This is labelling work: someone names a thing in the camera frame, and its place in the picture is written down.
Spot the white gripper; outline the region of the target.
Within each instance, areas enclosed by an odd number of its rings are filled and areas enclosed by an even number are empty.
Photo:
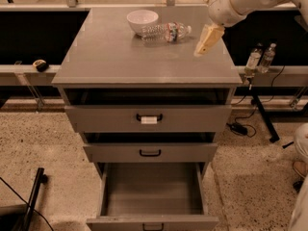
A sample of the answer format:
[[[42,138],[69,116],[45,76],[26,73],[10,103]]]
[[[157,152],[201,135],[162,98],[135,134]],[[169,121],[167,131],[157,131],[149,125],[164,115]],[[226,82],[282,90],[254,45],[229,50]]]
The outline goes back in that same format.
[[[205,24],[198,44],[194,49],[195,56],[208,53],[212,47],[224,35],[224,27],[232,27],[246,19],[245,15],[239,14],[232,6],[231,0],[202,0],[208,3],[208,15],[215,23]]]

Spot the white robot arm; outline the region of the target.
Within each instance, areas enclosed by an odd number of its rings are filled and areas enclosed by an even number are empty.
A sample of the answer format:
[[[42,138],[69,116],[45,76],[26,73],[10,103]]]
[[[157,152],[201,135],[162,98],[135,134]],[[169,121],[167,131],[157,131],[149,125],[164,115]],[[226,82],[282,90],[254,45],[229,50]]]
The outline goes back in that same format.
[[[292,2],[308,23],[308,0],[203,0],[211,25],[205,25],[195,47],[196,56],[206,54],[223,36],[224,30],[246,19],[253,12]]]

